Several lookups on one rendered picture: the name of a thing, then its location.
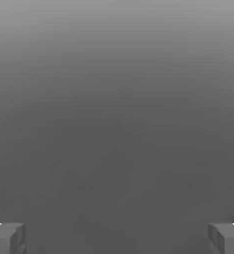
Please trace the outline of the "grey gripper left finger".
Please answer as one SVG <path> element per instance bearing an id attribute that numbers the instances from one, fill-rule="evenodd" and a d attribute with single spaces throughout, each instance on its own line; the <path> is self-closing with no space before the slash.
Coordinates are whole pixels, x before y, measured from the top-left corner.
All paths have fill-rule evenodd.
<path id="1" fill-rule="evenodd" d="M 0 223 L 0 254 L 27 254 L 24 223 Z"/>

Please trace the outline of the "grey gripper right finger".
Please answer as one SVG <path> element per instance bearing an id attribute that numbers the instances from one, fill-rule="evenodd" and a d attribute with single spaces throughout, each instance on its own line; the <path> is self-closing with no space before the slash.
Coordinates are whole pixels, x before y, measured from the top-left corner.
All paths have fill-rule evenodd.
<path id="1" fill-rule="evenodd" d="M 207 237 L 211 254 L 234 254 L 234 223 L 210 223 Z"/>

